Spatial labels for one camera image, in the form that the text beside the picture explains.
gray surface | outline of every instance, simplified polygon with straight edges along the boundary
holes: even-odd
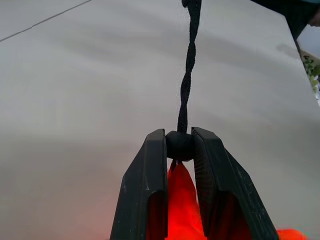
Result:
[[[0,41],[86,0],[1,0]]]
[[[189,122],[223,140],[277,228],[319,239],[320,110],[284,18],[202,9]],[[109,237],[145,136],[176,129],[188,24],[178,0],[93,0],[0,43],[0,239]]]

white wall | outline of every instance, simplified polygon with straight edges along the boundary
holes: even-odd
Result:
[[[320,27],[307,25],[298,38],[300,48],[320,58]]]

green foliage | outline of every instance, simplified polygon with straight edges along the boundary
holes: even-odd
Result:
[[[317,84],[319,83],[318,80],[315,80],[315,77],[320,75],[320,65],[315,65],[314,60],[310,59],[309,56],[303,56],[303,63],[306,70],[306,73],[309,77],[309,80],[312,85],[312,89],[314,92],[317,91]]]

red fabric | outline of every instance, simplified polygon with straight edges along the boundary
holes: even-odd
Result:
[[[196,188],[188,170],[180,163],[174,170],[168,172],[168,237],[166,240],[207,240],[204,236],[200,210],[196,199]],[[230,199],[228,208],[232,209],[234,200]],[[246,230],[247,224],[237,221],[232,234],[228,225],[232,223],[232,214],[225,212],[225,226],[217,233],[220,240],[249,240],[251,237]],[[279,230],[280,240],[306,240],[307,237],[296,230]]]

orange fabric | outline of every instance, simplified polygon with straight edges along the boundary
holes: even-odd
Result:
[[[204,236],[200,210],[196,199],[196,188],[188,170],[180,163],[168,172],[168,237],[166,240],[207,240]],[[248,233],[239,222],[224,240],[249,240]],[[307,237],[293,229],[278,230],[280,240],[306,240]]]

